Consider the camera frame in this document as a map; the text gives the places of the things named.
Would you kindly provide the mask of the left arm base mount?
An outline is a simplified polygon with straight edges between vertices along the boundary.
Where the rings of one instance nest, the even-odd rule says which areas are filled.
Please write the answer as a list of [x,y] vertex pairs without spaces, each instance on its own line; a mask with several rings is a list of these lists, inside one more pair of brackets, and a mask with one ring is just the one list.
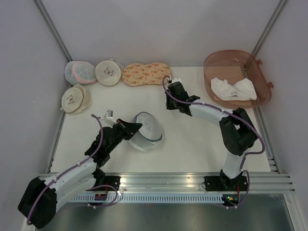
[[94,191],[118,191],[120,187],[120,180],[120,176],[105,176],[103,180],[99,180],[94,184]]

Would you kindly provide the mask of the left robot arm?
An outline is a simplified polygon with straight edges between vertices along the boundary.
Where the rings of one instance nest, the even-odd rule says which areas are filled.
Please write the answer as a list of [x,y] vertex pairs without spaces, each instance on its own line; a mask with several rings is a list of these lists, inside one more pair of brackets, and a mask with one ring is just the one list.
[[123,141],[130,140],[142,127],[117,119],[111,127],[100,125],[100,130],[85,157],[70,168],[48,178],[32,179],[18,205],[27,225],[45,227],[57,211],[70,199],[86,190],[99,191],[105,187],[105,173],[100,169],[110,153]]

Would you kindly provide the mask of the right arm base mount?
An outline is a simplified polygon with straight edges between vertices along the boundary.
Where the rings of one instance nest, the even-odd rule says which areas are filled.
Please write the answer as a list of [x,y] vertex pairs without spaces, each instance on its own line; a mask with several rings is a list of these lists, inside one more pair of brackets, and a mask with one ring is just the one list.
[[205,176],[205,190],[207,192],[244,192],[248,188],[246,176],[228,179],[220,176]]

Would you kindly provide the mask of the white mesh bag blue zipper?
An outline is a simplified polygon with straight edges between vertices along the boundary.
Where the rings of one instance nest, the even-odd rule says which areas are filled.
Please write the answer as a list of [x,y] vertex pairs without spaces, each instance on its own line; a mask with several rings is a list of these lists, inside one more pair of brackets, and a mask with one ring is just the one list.
[[151,152],[163,146],[165,132],[152,114],[140,112],[135,115],[133,122],[142,124],[138,132],[128,141],[133,148],[142,152]]

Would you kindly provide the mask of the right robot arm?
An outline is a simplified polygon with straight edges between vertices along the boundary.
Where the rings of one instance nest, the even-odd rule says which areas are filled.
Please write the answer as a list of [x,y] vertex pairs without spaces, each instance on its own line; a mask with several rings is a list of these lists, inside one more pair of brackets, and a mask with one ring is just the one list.
[[242,167],[247,155],[261,154],[265,144],[245,109],[223,109],[189,96],[179,78],[168,78],[163,84],[166,108],[179,110],[192,117],[204,119],[220,128],[223,144],[227,150],[224,167],[220,171],[219,183],[225,190],[236,186],[242,176]]

